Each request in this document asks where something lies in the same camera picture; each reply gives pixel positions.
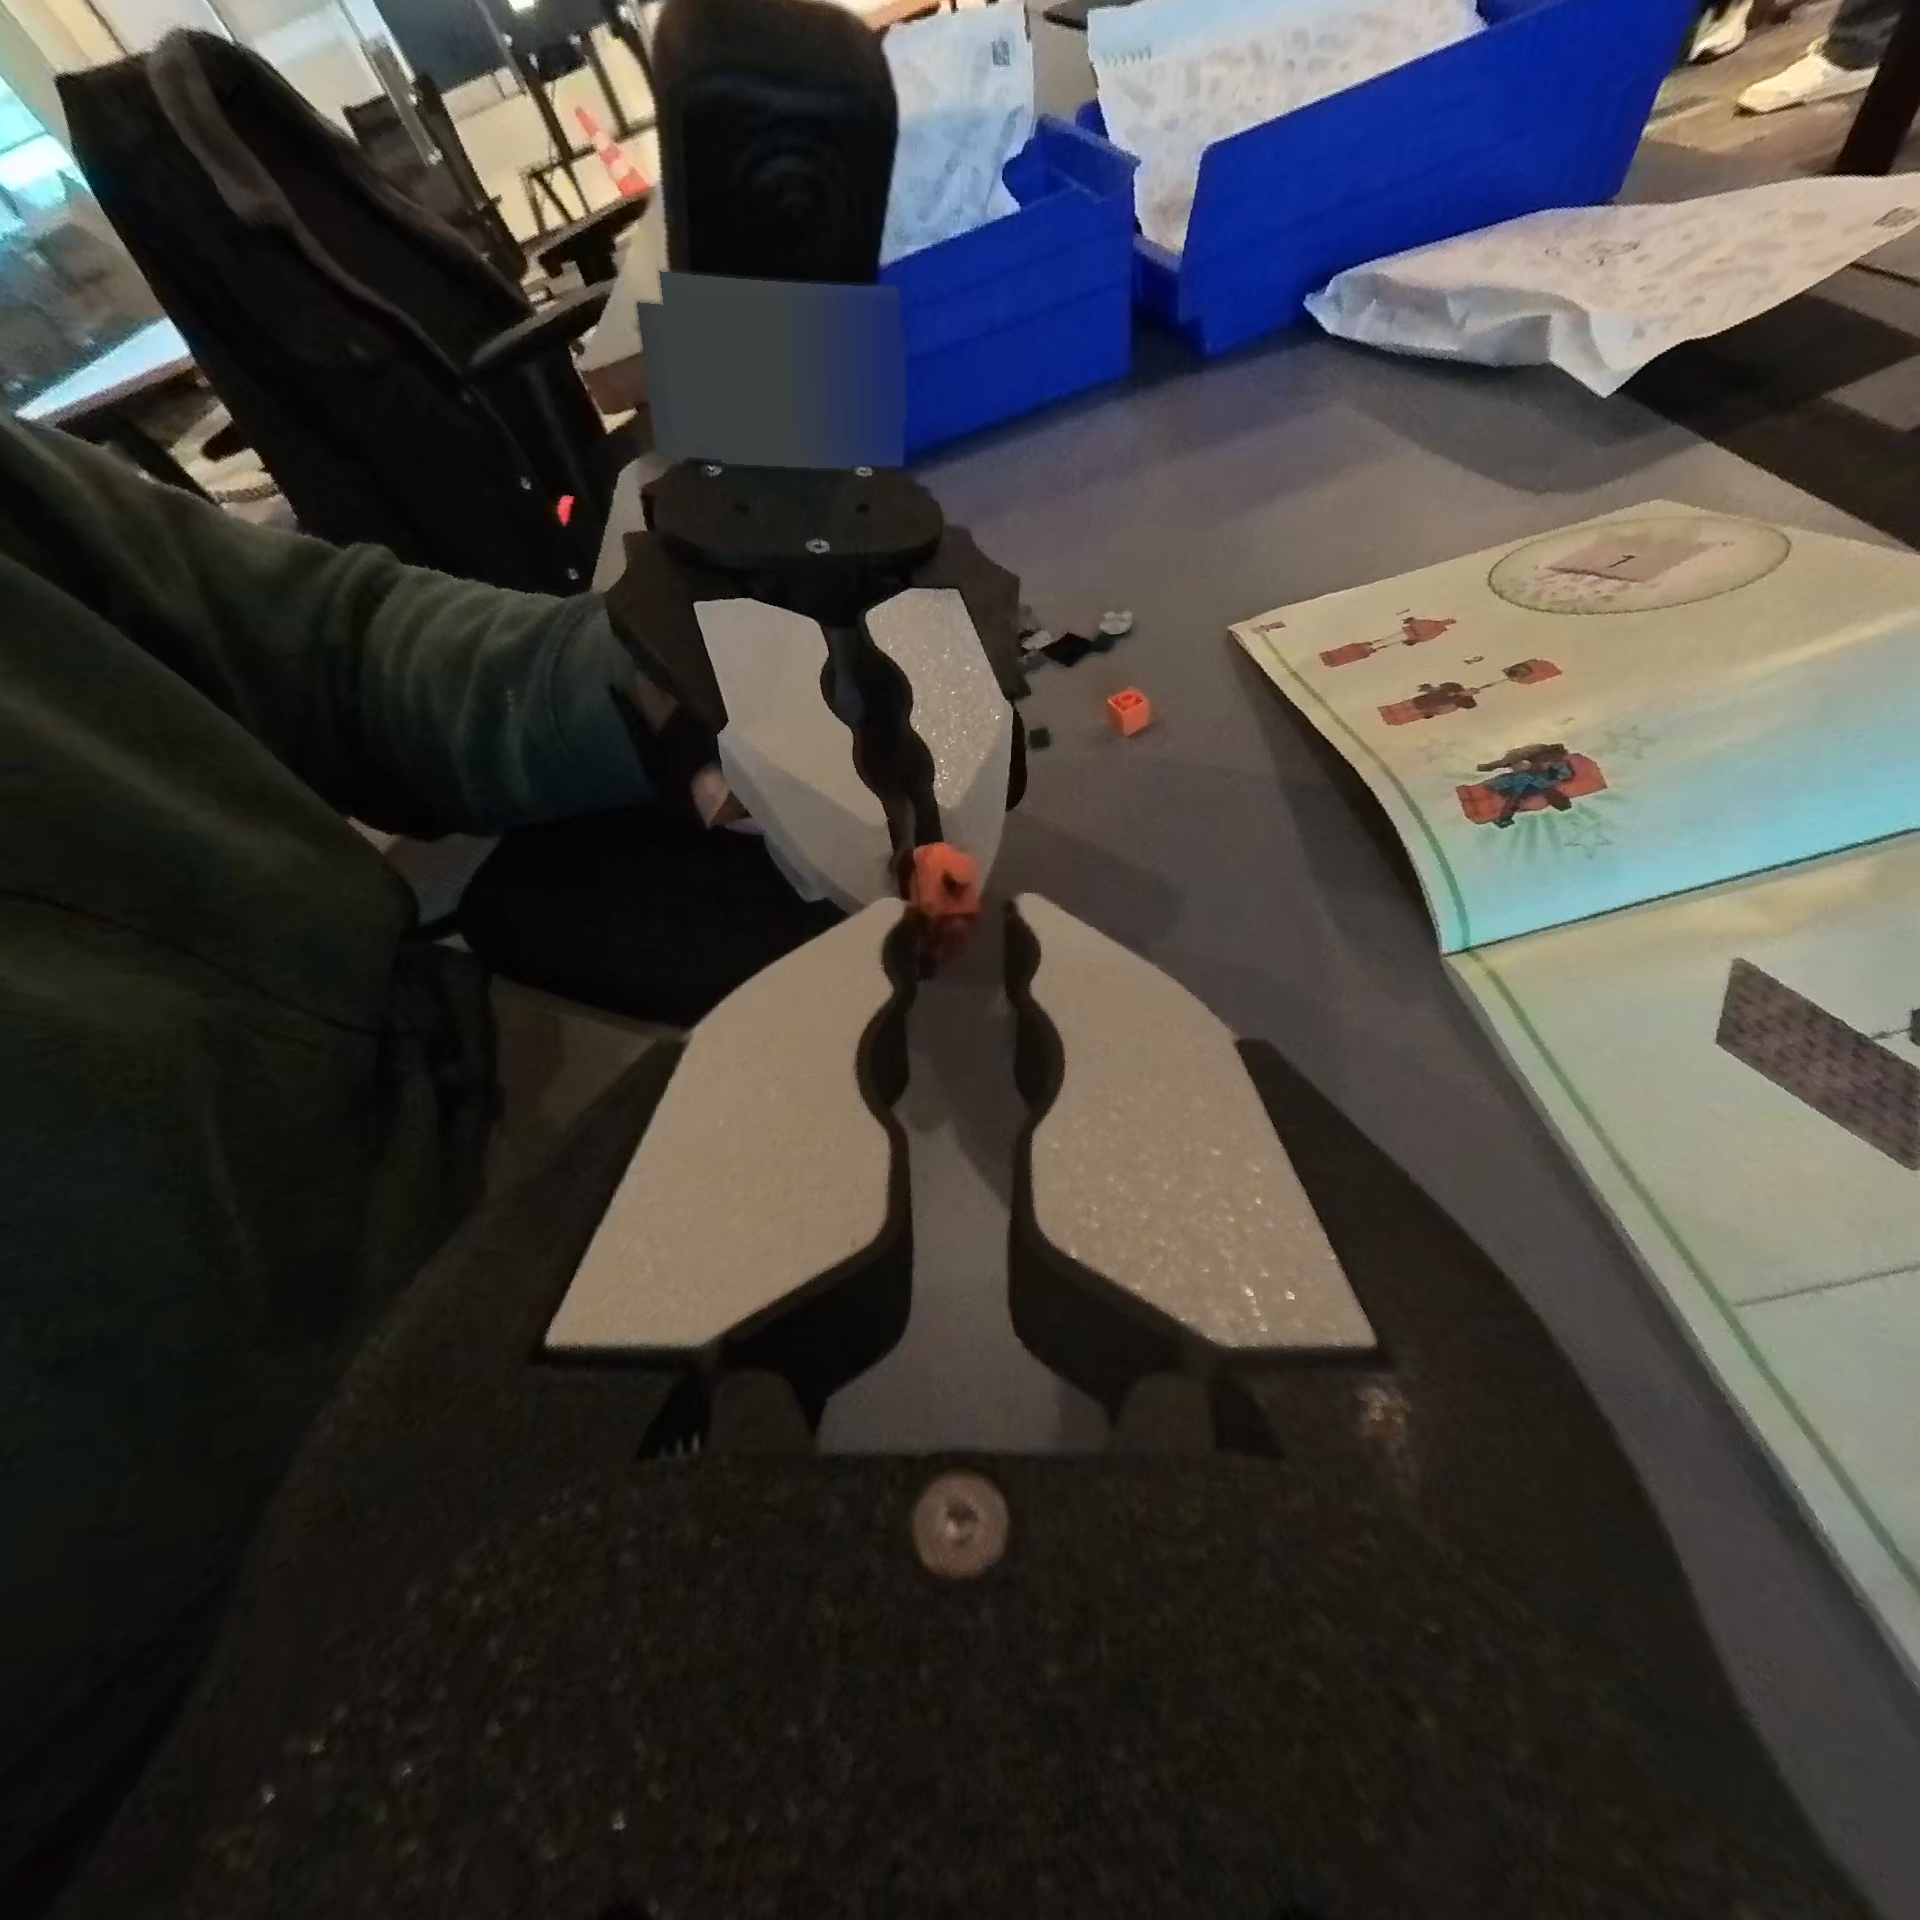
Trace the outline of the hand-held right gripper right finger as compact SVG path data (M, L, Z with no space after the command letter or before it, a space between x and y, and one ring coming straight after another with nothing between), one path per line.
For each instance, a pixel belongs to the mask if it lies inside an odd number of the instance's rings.
M1006 922L1038 1256L1211 1361L1375 1354L1233 1030L1053 901Z

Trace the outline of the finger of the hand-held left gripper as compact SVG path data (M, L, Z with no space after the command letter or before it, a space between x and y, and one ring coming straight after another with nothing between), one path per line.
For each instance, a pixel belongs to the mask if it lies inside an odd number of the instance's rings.
M807 901L901 903L918 845L918 752L875 608L823 622L709 598L693 615L724 714L718 759L774 865Z
M1023 728L965 598L907 587L860 621L855 769L895 853L949 847L996 867L1023 799Z

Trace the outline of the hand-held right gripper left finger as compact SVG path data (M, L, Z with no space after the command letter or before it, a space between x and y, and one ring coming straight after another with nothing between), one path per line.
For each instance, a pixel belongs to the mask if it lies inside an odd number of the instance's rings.
M697 1023L546 1326L557 1361L718 1361L911 1264L903 903L861 907Z

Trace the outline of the pile of toy bricks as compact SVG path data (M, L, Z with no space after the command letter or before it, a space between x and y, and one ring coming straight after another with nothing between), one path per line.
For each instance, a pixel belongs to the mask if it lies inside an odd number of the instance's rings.
M1085 631L1053 630L1028 607L1014 613L1014 658L1027 682L1047 667L1070 670L1110 657L1135 631L1132 608L1106 608Z

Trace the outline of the white instruction booklet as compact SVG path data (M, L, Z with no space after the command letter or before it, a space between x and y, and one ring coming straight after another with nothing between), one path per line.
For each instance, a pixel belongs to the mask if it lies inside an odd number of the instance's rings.
M1915 557L1651 502L1229 634L1915 1677Z

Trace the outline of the person's left forearm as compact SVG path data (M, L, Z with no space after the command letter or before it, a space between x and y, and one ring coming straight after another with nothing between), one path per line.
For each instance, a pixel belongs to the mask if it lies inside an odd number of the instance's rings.
M5 566L5 641L51 591L370 827L503 835L657 800L633 661L591 592L253 527L10 417Z

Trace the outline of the person's left hand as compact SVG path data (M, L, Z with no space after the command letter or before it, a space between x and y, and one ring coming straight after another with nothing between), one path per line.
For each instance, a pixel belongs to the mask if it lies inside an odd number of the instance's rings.
M718 736L702 718L636 666L615 687L615 702L647 783L676 818L764 842L764 825L734 792Z

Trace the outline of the white paper bag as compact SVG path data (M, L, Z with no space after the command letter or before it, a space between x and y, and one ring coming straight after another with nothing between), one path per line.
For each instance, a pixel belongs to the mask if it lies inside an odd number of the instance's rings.
M1917 176L1553 208L1348 267L1306 297L1325 337L1462 369L1553 369L1597 399L1915 235Z

